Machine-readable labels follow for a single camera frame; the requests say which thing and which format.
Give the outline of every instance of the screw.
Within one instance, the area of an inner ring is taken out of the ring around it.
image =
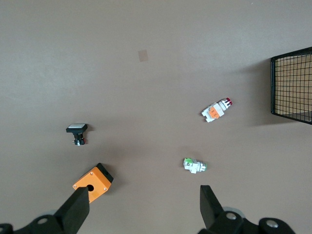
[[[236,219],[236,215],[234,215],[233,213],[227,213],[226,217],[230,220],[235,220]]]
[[[44,224],[44,223],[46,223],[48,221],[48,219],[47,218],[42,218],[42,219],[40,219],[40,220],[38,220],[38,224]]]
[[[267,225],[271,228],[278,228],[278,224],[274,220],[267,220]]]

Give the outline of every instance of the tape piece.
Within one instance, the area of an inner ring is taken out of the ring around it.
[[[140,62],[148,61],[147,50],[140,50],[138,52],[138,58]]]

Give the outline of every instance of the metal grid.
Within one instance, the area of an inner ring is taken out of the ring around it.
[[[272,114],[312,124],[312,47],[276,56],[272,66]]]

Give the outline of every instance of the orange push button box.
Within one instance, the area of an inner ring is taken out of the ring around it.
[[[79,187],[88,187],[89,202],[91,203],[109,190],[113,179],[104,166],[99,163],[82,176],[73,185],[73,188],[76,190]]]

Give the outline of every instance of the wire mesh basket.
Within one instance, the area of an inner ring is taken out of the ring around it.
[[[312,47],[271,58],[271,113],[312,124]]]

